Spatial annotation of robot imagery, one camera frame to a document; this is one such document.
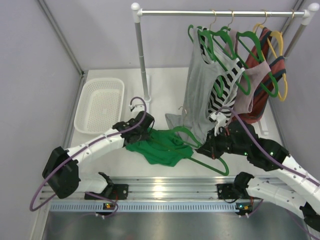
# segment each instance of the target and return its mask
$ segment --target metal floor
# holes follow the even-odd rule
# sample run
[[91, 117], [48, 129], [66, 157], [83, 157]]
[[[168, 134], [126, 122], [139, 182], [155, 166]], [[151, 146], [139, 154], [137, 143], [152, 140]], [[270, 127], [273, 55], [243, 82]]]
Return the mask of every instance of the metal floor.
[[50, 212], [42, 240], [310, 239], [283, 208], [271, 203], [263, 203], [249, 219], [239, 219], [235, 213], [223, 212], [153, 212], [118, 213], [105, 220], [87, 215], [69, 224], [83, 214]]

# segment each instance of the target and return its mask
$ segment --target clothing rack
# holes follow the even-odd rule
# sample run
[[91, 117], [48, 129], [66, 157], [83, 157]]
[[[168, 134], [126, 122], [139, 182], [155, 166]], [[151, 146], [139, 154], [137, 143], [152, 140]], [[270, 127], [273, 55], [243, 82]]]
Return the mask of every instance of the clothing rack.
[[140, 70], [142, 78], [142, 87], [144, 100], [146, 103], [150, 103], [151, 96], [148, 89], [149, 78], [146, 73], [145, 57], [144, 57], [144, 47], [142, 42], [142, 32], [141, 32], [141, 17], [142, 16], [209, 16], [209, 17], [293, 17], [302, 18], [301, 24], [297, 29], [295, 35], [293, 36], [287, 50], [284, 53], [284, 57], [287, 58], [292, 49], [295, 47], [300, 36], [305, 30], [306, 26], [310, 23], [311, 19], [315, 13], [319, 10], [320, 5], [318, 3], [312, 3], [308, 6], [308, 9], [303, 11], [179, 11], [179, 10], [143, 10], [138, 3], [133, 3], [131, 5], [136, 40], [139, 52]]

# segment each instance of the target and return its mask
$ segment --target green cloth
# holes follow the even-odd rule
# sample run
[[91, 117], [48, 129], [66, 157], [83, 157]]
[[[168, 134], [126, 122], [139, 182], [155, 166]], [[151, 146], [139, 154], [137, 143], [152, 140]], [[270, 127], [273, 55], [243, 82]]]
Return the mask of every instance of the green cloth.
[[[172, 130], [153, 129], [150, 137], [151, 139], [160, 142], [161, 145], [148, 139], [129, 144], [125, 148], [131, 152], [137, 152], [144, 155], [150, 164], [161, 164], [169, 167], [174, 167], [181, 159], [191, 158], [194, 153], [192, 148], [185, 145], [182, 139]], [[170, 150], [165, 146], [178, 150], [181, 154]]]

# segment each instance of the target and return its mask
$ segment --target black mount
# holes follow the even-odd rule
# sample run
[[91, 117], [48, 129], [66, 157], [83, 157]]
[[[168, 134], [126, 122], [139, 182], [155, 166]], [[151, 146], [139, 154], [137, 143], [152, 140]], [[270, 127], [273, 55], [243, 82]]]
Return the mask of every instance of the black mount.
[[[246, 123], [245, 125], [262, 148], [279, 163], [282, 164], [289, 156], [288, 150], [279, 143], [271, 139], [259, 138], [252, 125]], [[280, 168], [258, 149], [238, 121], [231, 122], [227, 128], [221, 127], [217, 136], [213, 130], [209, 131], [206, 142], [196, 151], [214, 159], [220, 158], [224, 153], [247, 156], [251, 164], [266, 172]]]
[[233, 183], [221, 183], [217, 184], [218, 198], [222, 200], [233, 200], [233, 199], [250, 199], [246, 188], [248, 183], [254, 176], [240, 172], [234, 179]]
[[[45, 179], [56, 167], [69, 158], [68, 151], [61, 146], [55, 148], [42, 172]], [[49, 186], [60, 199], [70, 196], [79, 186], [79, 168], [77, 160], [70, 160], [48, 181]]]
[[[131, 118], [129, 121], [124, 122], [120, 121], [113, 125], [113, 129], [117, 129], [119, 132], [129, 129], [136, 125], [143, 117], [145, 111], [140, 111], [135, 118]], [[155, 118], [149, 113], [146, 113], [143, 122], [136, 127], [135, 129], [121, 134], [121, 137], [124, 139], [124, 147], [128, 144], [133, 144], [138, 141], [147, 140], [150, 137], [148, 128], [155, 121]]]
[[[144, 111], [138, 113], [136, 118], [131, 118], [128, 122], [118, 122], [112, 128], [117, 129], [118, 131], [126, 130], [128, 128], [133, 127], [136, 125], [143, 117]], [[150, 114], [146, 113], [146, 116], [143, 122], [136, 127], [135, 129], [125, 132], [121, 134], [121, 137], [124, 138], [124, 146], [127, 144], [132, 144], [138, 141], [143, 141], [148, 139], [150, 133], [148, 132], [148, 128], [154, 121], [154, 117]], [[68, 151], [64, 150], [61, 146], [55, 148], [49, 159], [45, 165], [45, 168], [42, 172], [42, 177], [45, 179], [52, 171], [58, 167], [63, 161], [68, 159], [70, 156], [68, 155]], [[101, 176], [105, 178], [108, 183], [106, 189], [101, 193], [102, 197], [110, 198], [113, 196], [113, 187], [119, 188], [122, 192], [126, 192], [126, 195], [120, 193], [118, 197], [122, 197], [124, 199], [128, 196], [128, 185], [127, 184], [113, 184], [111, 179], [105, 175], [104, 173], [99, 173]], [[61, 167], [49, 180], [48, 184], [53, 189], [55, 194], [60, 199], [67, 198], [72, 193], [74, 193], [78, 186], [79, 182], [79, 168], [78, 168], [78, 161], [76, 159], [71, 159], [67, 162], [63, 167]]]
[[304, 216], [304, 222], [314, 230], [320, 232], [320, 215], [311, 207], [309, 203], [305, 203], [304, 206], [300, 207], [300, 210]]

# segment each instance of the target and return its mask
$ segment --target cable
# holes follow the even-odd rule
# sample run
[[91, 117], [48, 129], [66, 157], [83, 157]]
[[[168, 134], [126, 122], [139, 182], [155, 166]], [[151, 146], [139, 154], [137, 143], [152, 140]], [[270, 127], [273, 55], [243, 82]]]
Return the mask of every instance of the cable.
[[92, 142], [90, 142], [88, 144], [88, 146], [84, 146], [83, 148], [81, 148], [79, 151], [77, 151], [75, 154], [73, 154], [72, 156], [68, 157], [66, 160], [64, 160], [61, 164], [59, 164], [45, 179], [44, 181], [40, 184], [40, 186], [37, 188], [37, 190], [35, 191], [32, 199], [31, 199], [31, 202], [30, 202], [30, 205], [29, 205], [29, 210], [31, 212], [34, 212], [34, 211], [37, 211], [39, 208], [41, 208], [42, 206], [44, 206], [45, 204], [47, 204], [51, 199], [53, 199], [56, 194], [53, 194], [52, 196], [50, 196], [47, 200], [45, 200], [43, 203], [41, 203], [39, 206], [37, 207], [34, 207], [34, 204], [35, 204], [35, 201], [36, 201], [36, 198], [37, 196], [39, 195], [41, 189], [45, 186], [45, 184], [49, 181], [49, 179], [59, 170], [61, 169], [65, 164], [67, 164], [70, 160], [72, 160], [74, 157], [76, 157], [77, 155], [79, 155], [80, 153], [82, 153], [83, 151], [85, 151], [88, 147], [91, 147], [93, 144], [96, 144], [97, 142], [105, 139], [105, 138], [109, 138], [109, 137], [112, 137], [112, 136], [116, 136], [116, 135], [119, 135], [119, 134], [123, 134], [123, 133], [126, 133], [128, 131], [131, 131], [133, 129], [135, 129], [136, 127], [138, 127], [142, 122], [143, 120], [145, 119], [146, 115], [147, 115], [147, 105], [146, 105], [146, 102], [139, 96], [135, 96], [131, 99], [130, 101], [130, 104], [132, 104], [133, 100], [134, 99], [140, 99], [143, 103], [143, 106], [144, 106], [144, 113], [143, 113], [143, 116], [141, 118], [141, 120], [134, 126], [132, 127], [129, 127], [128, 129], [126, 130], [122, 130], [122, 131], [118, 131], [118, 132], [115, 132], [115, 133], [111, 133], [107, 136], [102, 136]]
[[249, 217], [251, 217], [256, 211], [258, 211], [258, 209], [262, 206], [262, 203], [264, 202], [263, 199], [261, 199], [261, 201], [258, 203], [258, 206], [256, 206], [256, 208], [248, 214]]
[[246, 214], [246, 215], [243, 215], [243, 216], [240, 216], [240, 215], [239, 215], [239, 218], [242, 218], [242, 217], [247, 217], [247, 218], [249, 218], [249, 217], [251, 217], [256, 211], [258, 211], [258, 209], [261, 207], [261, 205], [262, 205], [263, 202], [264, 202], [264, 200], [261, 199], [261, 201], [258, 203], [258, 206], [256, 206], [256, 208], [255, 208], [251, 213]]
[[[304, 178], [304, 179], [307, 177], [306, 175], [304, 175], [304, 174], [302, 174], [302, 173], [300, 173], [300, 172], [297, 172], [297, 171], [295, 171], [295, 170], [293, 170], [293, 169], [291, 169], [291, 168], [289, 168], [289, 167], [287, 167], [287, 166], [282, 165], [281, 163], [277, 162], [277, 160], [275, 160], [272, 156], [270, 156], [270, 155], [266, 152], [266, 150], [264, 150], [264, 149], [262, 148], [262, 146], [257, 142], [257, 140], [254, 138], [254, 136], [252, 136], [252, 134], [250, 133], [249, 129], [246, 127], [246, 125], [244, 124], [244, 122], [242, 121], [242, 119], [239, 117], [239, 115], [236, 113], [235, 110], [233, 110], [232, 108], [230, 108], [230, 107], [228, 107], [228, 106], [223, 106], [223, 107], [219, 108], [218, 111], [216, 111], [216, 114], [218, 114], [219, 112], [221, 112], [222, 109], [228, 109], [230, 112], [233, 113], [233, 115], [236, 117], [236, 119], [239, 121], [239, 123], [241, 124], [241, 126], [242, 126], [243, 129], [245, 130], [246, 134], [250, 137], [250, 139], [251, 139], [251, 140], [253, 141], [253, 143], [257, 146], [257, 148], [258, 148], [271, 162], [273, 162], [274, 164], [276, 164], [276, 165], [279, 166], [280, 168], [285, 169], [285, 170], [287, 170], [287, 171], [289, 171], [289, 172], [291, 172], [291, 173], [293, 173], [293, 174], [296, 174], [296, 175], [298, 175], [298, 176], [300, 176], [300, 177], [302, 177], [302, 178]], [[312, 179], [312, 178], [310, 178], [310, 177], [308, 177], [307, 180], [308, 180], [309, 182], [313, 183], [314, 185], [316, 185], [317, 187], [320, 186], [320, 183], [319, 183], [319, 182], [317, 182], [316, 180], [314, 180], [314, 179]]]
[[295, 218], [295, 216], [289, 211], [286, 209], [286, 212], [290, 215], [290, 217], [292, 218], [292, 220], [295, 222], [295, 224], [297, 224], [297, 226], [299, 228], [301, 228], [302, 231], [304, 231], [309, 237], [315, 239], [315, 240], [320, 240], [320, 238], [312, 235], [308, 230], [306, 230]]
[[[118, 211], [119, 209], [119, 205], [117, 204], [116, 201], [113, 201], [111, 199], [108, 199], [106, 197], [103, 197], [103, 196], [99, 196], [99, 195], [96, 195], [96, 194], [93, 194], [91, 192], [86, 192], [86, 194], [92, 196], [92, 197], [95, 197], [95, 198], [98, 198], [98, 199], [101, 199], [101, 200], [106, 200], [112, 204], [114, 204], [116, 206], [116, 209], [111, 212], [111, 214], [109, 215], [104, 215], [103, 218], [109, 218], [111, 216], [113, 216], [114, 214], [116, 214], [116, 212]], [[97, 213], [94, 213], [94, 212], [89, 212], [89, 213], [85, 213], [85, 214], [81, 214], [80, 216], [78, 216], [77, 218], [75, 218], [74, 220], [72, 220], [71, 222], [67, 223], [66, 226], [64, 226], [64, 228], [60, 229], [59, 231], [54, 231], [53, 228], [52, 228], [52, 222], [50, 221], [49, 222], [49, 227], [50, 227], [50, 231], [54, 234], [54, 235], [59, 235], [61, 234], [64, 230], [66, 230], [68, 227], [70, 227], [70, 225], [74, 224], [76, 221], [78, 221], [79, 219], [83, 218], [83, 217], [86, 217], [86, 216], [92, 216], [92, 215], [96, 215]]]
[[227, 200], [225, 200], [224, 198], [222, 198], [223, 199], [223, 201], [225, 201], [227, 204], [234, 204], [239, 198], [236, 198], [236, 199], [234, 199], [234, 200], [232, 200], [232, 201], [227, 201]]

